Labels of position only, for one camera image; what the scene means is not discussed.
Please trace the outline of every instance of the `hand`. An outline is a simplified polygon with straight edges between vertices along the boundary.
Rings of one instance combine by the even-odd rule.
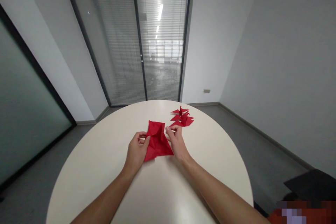
[[[182,127],[178,125],[166,127],[166,133],[169,136],[168,140],[171,142],[171,147],[177,160],[180,163],[192,160],[182,137]]]
[[[150,136],[145,140],[146,132],[141,131],[137,132],[133,139],[130,141],[127,150],[127,157],[125,161],[125,165],[123,168],[123,172],[126,174],[135,175],[140,169],[142,163],[145,160],[145,156],[147,153],[147,148],[149,145]]]

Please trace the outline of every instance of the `glass door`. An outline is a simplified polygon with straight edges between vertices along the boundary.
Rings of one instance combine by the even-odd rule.
[[[137,0],[148,100],[178,101],[188,0]]]
[[[179,101],[189,0],[71,0],[110,106]]]

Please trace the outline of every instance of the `door frame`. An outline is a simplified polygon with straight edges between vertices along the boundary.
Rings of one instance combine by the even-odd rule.
[[[93,52],[90,40],[89,40],[89,36],[86,32],[84,23],[83,23],[83,19],[81,18],[78,6],[76,4],[76,0],[70,0],[71,5],[74,9],[80,30],[82,31],[85,43],[87,45],[87,48],[89,50],[94,68],[97,72],[98,75],[98,79],[99,82],[102,86],[105,98],[107,100],[107,103],[110,107],[125,107],[125,105],[112,105],[109,95],[107,93],[106,90],[106,86],[104,84],[102,75],[100,73],[99,67],[98,67],[98,63],[95,57],[95,54]],[[140,46],[140,61],[141,61],[141,68],[142,68],[142,76],[143,76],[143,86],[145,89],[145,97],[146,100],[148,100],[147,98],[147,85],[146,85],[146,76],[145,76],[145,67],[144,67],[144,59],[143,59],[143,54],[142,54],[142,43],[141,43],[141,32],[140,32],[140,22],[139,22],[139,11],[138,11],[138,2],[137,0],[134,0],[134,7],[135,7],[135,15],[136,15],[136,23],[137,23],[137,29],[138,29],[138,37],[139,37],[139,46]],[[184,67],[184,61],[185,61],[185,51],[186,51],[186,40],[187,40],[187,30],[188,30],[188,25],[189,25],[189,8],[190,8],[190,0],[187,0],[187,10],[186,10],[186,14],[185,14],[185,22],[184,22],[184,34],[183,34],[183,49],[182,49],[182,62],[181,62],[181,74],[180,74],[180,84],[179,84],[179,88],[178,88],[178,101],[181,102],[181,89],[182,89],[182,80],[183,80],[183,67]]]

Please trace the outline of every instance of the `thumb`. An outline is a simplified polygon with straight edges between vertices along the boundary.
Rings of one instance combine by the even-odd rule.
[[[145,142],[143,143],[143,147],[147,150],[148,148],[148,145],[149,145],[149,140],[151,139],[151,136],[148,136],[146,139],[145,139]]]
[[[166,133],[169,136],[170,140],[172,141],[173,139],[175,139],[175,135],[174,132],[171,130],[171,128],[169,128],[168,126],[166,127]]]

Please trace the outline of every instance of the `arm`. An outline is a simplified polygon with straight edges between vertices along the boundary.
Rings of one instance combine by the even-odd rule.
[[[134,176],[144,162],[150,137],[141,138],[146,132],[137,132],[128,145],[125,165],[113,182],[71,223],[111,223],[118,206],[128,190]]]
[[[180,126],[166,127],[166,133],[170,138],[175,157],[191,177],[199,193],[220,223],[269,224],[258,211],[192,159],[184,143]]]

